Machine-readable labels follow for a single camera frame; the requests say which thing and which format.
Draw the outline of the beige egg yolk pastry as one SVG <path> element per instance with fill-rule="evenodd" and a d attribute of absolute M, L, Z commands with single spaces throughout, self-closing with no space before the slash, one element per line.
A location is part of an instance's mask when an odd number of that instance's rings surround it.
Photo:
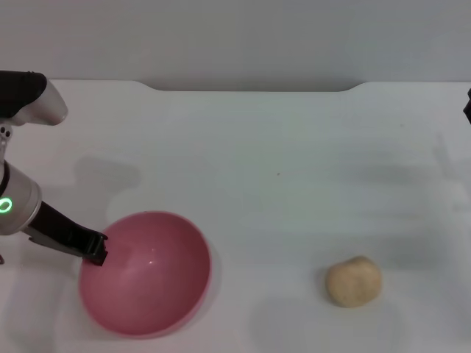
<path fill-rule="evenodd" d="M 383 287 L 380 268 L 368 257 L 357 256 L 329 267 L 325 289 L 340 307 L 361 307 L 376 299 Z"/>

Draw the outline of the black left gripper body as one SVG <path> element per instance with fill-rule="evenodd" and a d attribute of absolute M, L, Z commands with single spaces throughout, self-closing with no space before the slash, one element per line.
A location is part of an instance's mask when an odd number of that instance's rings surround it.
<path fill-rule="evenodd" d="M 82 258 L 97 255 L 97 231 L 75 223 L 45 202 L 27 226 L 27 234 L 33 243 L 59 252 Z"/>

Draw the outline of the pink plastic bowl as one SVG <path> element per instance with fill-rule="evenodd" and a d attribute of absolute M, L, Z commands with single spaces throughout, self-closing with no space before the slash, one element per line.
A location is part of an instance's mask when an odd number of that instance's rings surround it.
<path fill-rule="evenodd" d="M 164 211 L 135 213 L 111 224 L 107 257 L 83 261 L 79 296 L 101 327 L 127 337 L 158 337 L 189 322 L 210 287 L 212 257 L 202 232 Z"/>

